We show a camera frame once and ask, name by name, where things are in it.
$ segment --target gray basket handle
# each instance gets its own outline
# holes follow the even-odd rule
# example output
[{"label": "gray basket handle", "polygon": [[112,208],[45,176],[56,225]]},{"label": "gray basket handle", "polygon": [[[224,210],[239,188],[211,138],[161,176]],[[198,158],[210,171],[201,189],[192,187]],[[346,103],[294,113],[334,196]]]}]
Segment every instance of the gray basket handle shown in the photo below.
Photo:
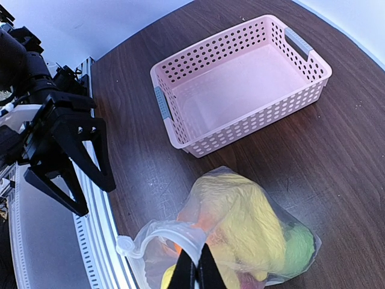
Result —
[{"label": "gray basket handle", "polygon": [[292,46],[304,60],[307,61],[309,53],[313,50],[313,48],[289,27],[285,28],[285,39],[287,43]]},{"label": "gray basket handle", "polygon": [[164,96],[162,89],[159,86],[157,86],[154,88],[154,91],[155,91],[156,100],[158,101],[159,109],[161,110],[163,119],[166,119],[169,117],[170,119],[174,120],[173,116],[171,115],[170,107],[168,106],[168,102],[166,100],[166,97]]}]

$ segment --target dark wooden table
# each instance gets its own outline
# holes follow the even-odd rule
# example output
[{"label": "dark wooden table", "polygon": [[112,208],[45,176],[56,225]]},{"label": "dark wooden table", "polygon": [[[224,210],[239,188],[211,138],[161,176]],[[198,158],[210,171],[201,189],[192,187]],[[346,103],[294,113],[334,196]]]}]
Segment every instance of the dark wooden table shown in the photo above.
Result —
[{"label": "dark wooden table", "polygon": [[[333,68],[320,100],[202,159],[173,148],[151,67],[263,14],[296,30]],[[112,50],[92,74],[97,114],[108,124],[120,234],[175,218],[194,181],[225,165],[323,241],[310,270],[276,288],[385,288],[385,73],[342,33],[291,1],[197,0]]]}]

